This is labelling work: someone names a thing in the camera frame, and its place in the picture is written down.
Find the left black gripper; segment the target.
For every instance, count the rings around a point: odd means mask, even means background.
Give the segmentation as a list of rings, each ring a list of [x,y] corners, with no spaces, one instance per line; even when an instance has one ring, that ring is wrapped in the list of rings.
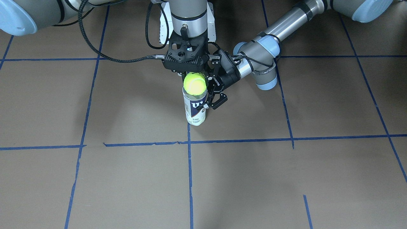
[[[217,50],[208,54],[207,80],[210,80],[210,93],[203,108],[216,110],[228,100],[222,92],[240,80],[240,73],[227,51]]]

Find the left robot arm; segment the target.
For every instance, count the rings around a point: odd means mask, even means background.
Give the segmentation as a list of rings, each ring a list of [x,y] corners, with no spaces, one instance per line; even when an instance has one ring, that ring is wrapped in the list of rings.
[[[283,53],[283,45],[323,13],[334,11],[354,21],[368,23],[381,16],[391,3],[391,0],[299,1],[250,41],[238,43],[231,55],[218,48],[222,57],[214,62],[217,72],[208,77],[208,94],[199,108],[218,108],[228,100],[225,90],[247,76],[254,77],[260,90],[275,87],[276,66]]]

